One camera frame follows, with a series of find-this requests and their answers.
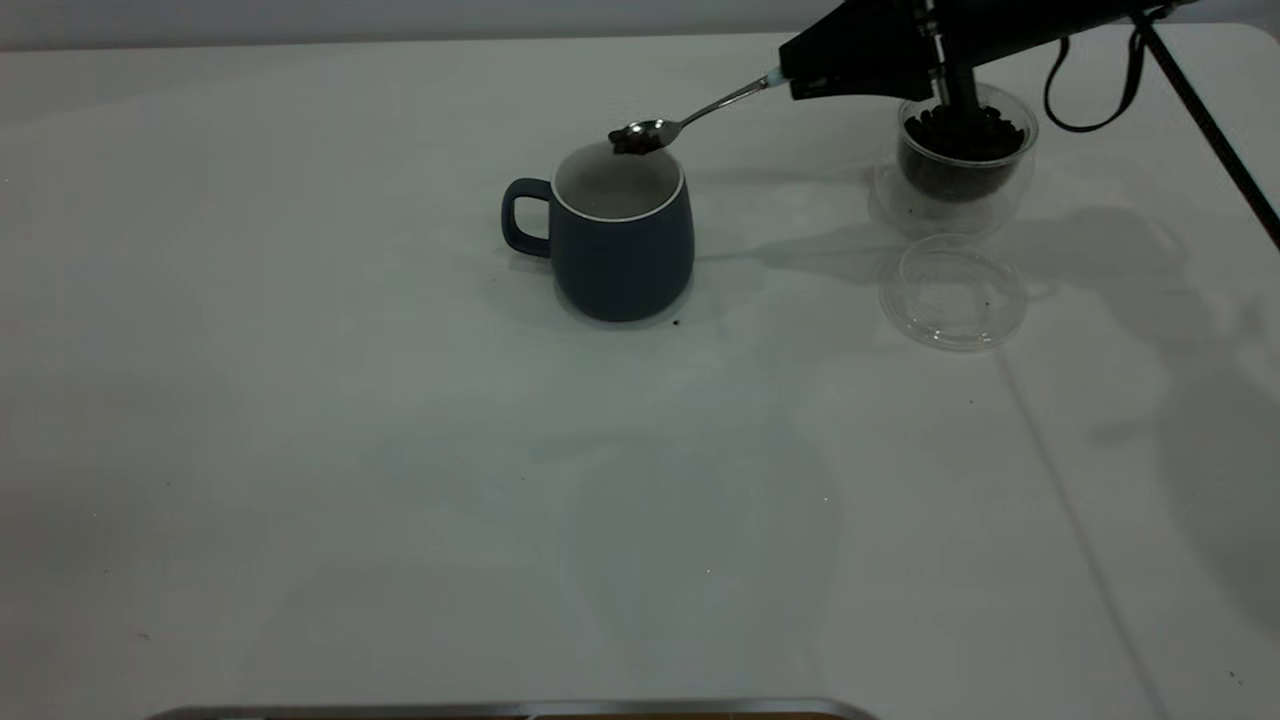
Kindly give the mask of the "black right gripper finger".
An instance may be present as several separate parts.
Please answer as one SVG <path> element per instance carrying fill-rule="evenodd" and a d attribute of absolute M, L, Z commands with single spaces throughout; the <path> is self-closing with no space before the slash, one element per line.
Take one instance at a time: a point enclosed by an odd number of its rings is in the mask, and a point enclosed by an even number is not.
<path fill-rule="evenodd" d="M 929 78 L 919 1 L 842 1 L 780 47 L 790 79 L 827 76 Z"/>
<path fill-rule="evenodd" d="M 824 76 L 799 76 L 790 81 L 794 100 L 841 96 L 895 97 L 908 101 L 925 101 L 934 96 L 934 86 L 928 69 L 895 70 L 890 68 L 859 68 Z"/>

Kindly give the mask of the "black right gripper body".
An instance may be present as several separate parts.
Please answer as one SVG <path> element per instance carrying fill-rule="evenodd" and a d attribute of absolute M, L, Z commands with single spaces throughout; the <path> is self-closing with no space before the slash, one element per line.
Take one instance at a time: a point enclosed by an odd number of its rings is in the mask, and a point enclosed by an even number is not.
<path fill-rule="evenodd" d="M 1068 32 L 1069 1 L 922 1 L 940 67 L 975 68 L 1055 41 Z"/>

